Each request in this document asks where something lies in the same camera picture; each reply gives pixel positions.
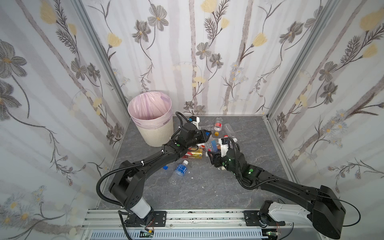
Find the yellow red tea bottle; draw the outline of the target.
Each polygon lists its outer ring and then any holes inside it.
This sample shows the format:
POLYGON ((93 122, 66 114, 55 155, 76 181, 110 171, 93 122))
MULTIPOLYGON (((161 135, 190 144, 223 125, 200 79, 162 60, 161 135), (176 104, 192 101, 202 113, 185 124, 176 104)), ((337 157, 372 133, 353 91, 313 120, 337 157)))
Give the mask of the yellow red tea bottle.
POLYGON ((205 156, 205 153, 202 149, 198 149, 196 151, 188 151, 184 156, 182 156, 183 159, 202 159, 205 156))

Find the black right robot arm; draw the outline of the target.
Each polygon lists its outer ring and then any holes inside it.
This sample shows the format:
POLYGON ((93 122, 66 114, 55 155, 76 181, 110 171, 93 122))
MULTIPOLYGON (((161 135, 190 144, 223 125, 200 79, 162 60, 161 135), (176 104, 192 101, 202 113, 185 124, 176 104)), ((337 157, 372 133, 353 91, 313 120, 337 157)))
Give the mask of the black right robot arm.
POLYGON ((252 191, 261 189, 274 193, 292 202, 281 205, 265 201, 257 213, 257 223, 262 227, 277 226, 283 222, 313 226, 322 235, 331 239, 340 239, 346 209, 334 192, 326 187, 313 188, 300 185, 268 171, 248 164, 244 154, 230 149, 226 156, 209 151, 211 164, 224 167, 233 173, 241 187, 252 191))

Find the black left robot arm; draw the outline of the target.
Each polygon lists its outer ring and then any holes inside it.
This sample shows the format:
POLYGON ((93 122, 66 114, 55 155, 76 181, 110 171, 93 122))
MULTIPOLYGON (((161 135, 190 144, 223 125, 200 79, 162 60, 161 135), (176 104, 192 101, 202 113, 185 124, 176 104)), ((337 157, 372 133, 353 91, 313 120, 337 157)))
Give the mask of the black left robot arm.
POLYGON ((158 153, 140 162, 123 162, 114 174, 109 192, 118 204, 147 225, 153 218, 154 210, 143 197, 146 180, 164 166, 182 158, 189 148, 206 143, 211 135, 209 130, 199 130, 194 124, 185 123, 158 153))

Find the cream waste bin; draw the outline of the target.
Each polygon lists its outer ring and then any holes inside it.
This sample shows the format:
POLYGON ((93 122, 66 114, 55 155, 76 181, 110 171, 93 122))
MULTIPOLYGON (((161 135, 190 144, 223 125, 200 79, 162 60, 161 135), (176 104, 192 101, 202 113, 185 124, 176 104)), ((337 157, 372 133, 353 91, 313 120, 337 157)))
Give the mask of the cream waste bin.
POLYGON ((151 147, 161 147, 167 143, 174 133, 173 117, 164 126, 154 130, 147 130, 136 125, 144 141, 151 147))

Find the pink bin liner bag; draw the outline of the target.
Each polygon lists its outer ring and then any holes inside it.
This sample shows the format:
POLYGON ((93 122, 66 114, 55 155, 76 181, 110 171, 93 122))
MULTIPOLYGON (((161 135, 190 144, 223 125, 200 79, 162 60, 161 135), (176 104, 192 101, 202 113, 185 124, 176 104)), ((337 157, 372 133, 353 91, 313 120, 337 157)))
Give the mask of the pink bin liner bag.
POLYGON ((158 91, 142 93, 129 102, 128 112, 138 127, 158 129, 166 125, 173 116, 172 100, 158 91))

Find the Suntory white label bottle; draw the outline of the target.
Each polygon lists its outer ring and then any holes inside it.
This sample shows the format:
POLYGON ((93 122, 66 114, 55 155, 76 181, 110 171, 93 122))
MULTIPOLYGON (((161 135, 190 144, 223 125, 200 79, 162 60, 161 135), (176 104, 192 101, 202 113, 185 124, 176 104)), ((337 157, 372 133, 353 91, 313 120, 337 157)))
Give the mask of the Suntory white label bottle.
POLYGON ((211 133, 215 131, 213 126, 200 126, 200 129, 210 131, 211 133))

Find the crushed bottle red label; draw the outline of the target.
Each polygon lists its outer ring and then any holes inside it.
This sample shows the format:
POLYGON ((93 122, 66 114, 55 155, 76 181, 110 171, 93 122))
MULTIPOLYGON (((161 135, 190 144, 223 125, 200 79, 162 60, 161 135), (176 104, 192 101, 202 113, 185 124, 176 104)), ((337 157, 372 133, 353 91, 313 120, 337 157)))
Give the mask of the crushed bottle red label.
POLYGON ((221 117, 217 117, 215 119, 214 130, 216 132, 220 132, 222 130, 222 127, 223 127, 223 119, 221 117))

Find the clear ribbed bottle white cap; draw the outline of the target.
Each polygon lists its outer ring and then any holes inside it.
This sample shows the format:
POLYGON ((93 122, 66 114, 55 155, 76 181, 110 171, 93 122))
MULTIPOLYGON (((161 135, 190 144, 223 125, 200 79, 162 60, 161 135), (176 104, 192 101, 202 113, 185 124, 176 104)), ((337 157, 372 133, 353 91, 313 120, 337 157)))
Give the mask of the clear ribbed bottle white cap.
POLYGON ((224 130, 226 132, 226 135, 231 137, 235 143, 238 141, 238 139, 236 138, 235 131, 233 130, 233 128, 230 124, 224 124, 224 130))

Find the blue label water bottle front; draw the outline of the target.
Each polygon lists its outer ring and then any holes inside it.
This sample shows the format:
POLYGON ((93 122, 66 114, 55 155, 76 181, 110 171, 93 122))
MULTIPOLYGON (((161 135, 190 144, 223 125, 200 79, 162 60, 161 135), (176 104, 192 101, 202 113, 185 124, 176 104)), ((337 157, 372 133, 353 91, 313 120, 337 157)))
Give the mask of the blue label water bottle front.
POLYGON ((172 176, 169 179, 170 184, 176 185, 186 174, 189 162, 184 160, 174 170, 172 176))

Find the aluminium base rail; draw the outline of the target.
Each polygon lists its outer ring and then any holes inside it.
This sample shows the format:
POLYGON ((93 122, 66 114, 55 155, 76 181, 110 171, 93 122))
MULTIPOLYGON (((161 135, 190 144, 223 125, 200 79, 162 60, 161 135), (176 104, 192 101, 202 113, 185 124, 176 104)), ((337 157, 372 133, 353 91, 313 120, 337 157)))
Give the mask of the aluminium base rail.
POLYGON ((147 227, 123 225, 116 210, 89 210, 81 227, 83 240, 325 240, 310 226, 247 226, 244 213, 256 209, 160 210, 147 227))

